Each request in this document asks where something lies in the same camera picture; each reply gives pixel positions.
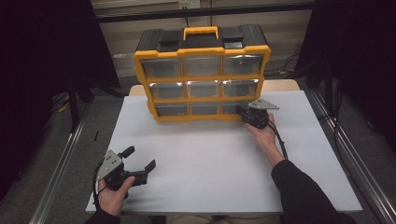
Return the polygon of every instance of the white table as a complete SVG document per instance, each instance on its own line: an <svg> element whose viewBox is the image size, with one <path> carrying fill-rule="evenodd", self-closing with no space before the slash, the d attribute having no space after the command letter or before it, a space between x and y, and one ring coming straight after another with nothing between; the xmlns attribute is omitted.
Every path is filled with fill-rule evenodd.
<svg viewBox="0 0 396 224"><path fill-rule="evenodd" d="M264 92L280 107L276 125L289 159L321 186L338 211L361 210L303 91ZM157 122L146 96L126 97L109 148L136 152L125 170L157 167L129 190L123 214L281 213L271 166L240 121ZM92 197L86 211L95 210Z"/></svg>

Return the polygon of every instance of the hand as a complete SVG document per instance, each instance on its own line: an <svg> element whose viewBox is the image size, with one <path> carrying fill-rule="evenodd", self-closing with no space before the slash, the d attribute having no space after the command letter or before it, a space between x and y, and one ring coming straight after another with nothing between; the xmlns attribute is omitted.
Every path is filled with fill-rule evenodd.
<svg viewBox="0 0 396 224"><path fill-rule="evenodd" d="M273 114L268 113L268 119L271 120L275 125ZM285 158L282 156L282 154L280 154L279 150L276 147L276 135L271 128L265 127L264 129L260 130L251 126L248 123L245 124L245 128L253 134L254 138L256 139L257 145L265 154L268 161L273 167L277 165L278 162L285 160Z"/></svg>
<svg viewBox="0 0 396 224"><path fill-rule="evenodd" d="M104 179L98 183L98 190L103 189L99 194L100 208L112 216L119 217L123 205L123 200L128 189L134 184L134 176L128 177L119 190L103 189L107 186Z"/></svg>

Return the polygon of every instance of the white paper surface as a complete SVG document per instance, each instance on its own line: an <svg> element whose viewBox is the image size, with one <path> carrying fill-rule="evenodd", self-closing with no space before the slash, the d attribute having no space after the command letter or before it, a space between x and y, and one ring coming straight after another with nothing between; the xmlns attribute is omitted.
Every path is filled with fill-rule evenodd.
<svg viewBox="0 0 396 224"><path fill-rule="evenodd" d="M310 175L338 211L361 210L303 91L262 95L289 159ZM125 170L142 170L155 159L148 183L129 190L124 213L235 214L282 212L271 166L241 121L157 122L146 96L125 97L109 148L122 152ZM95 211L91 197L87 211Z"/></svg>

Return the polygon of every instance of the wall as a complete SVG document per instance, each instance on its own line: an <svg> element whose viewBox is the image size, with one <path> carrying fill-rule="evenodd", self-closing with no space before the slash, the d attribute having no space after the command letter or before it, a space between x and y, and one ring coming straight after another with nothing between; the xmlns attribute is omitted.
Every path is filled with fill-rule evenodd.
<svg viewBox="0 0 396 224"><path fill-rule="evenodd" d="M140 13L151 11L178 9L178 1L174 0L130 0L116 2L111 0L92 0L96 15ZM201 0L201 7L239 7L268 4L306 2L304 0ZM299 53L303 44L305 31L311 10L250 13L240 15L224 15L211 17L188 18L189 26L213 25L231 27L240 24L258 23L272 49L271 62L284 61L290 55ZM186 27L184 18L125 21L101 24L110 53L114 56L119 77L134 76L132 56L140 36L147 29L175 30Z"/></svg>

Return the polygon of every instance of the black sleeve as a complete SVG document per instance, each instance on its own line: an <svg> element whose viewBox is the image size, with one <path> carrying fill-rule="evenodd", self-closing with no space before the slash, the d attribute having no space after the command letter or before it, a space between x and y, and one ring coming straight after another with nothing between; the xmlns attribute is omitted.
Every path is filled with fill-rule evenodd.
<svg viewBox="0 0 396 224"><path fill-rule="evenodd" d="M120 217L113 217L109 213L99 209L85 224L120 224Z"/></svg>
<svg viewBox="0 0 396 224"><path fill-rule="evenodd" d="M272 173L280 191L284 220L292 223L356 223L337 213L320 186L291 161L281 161Z"/></svg>

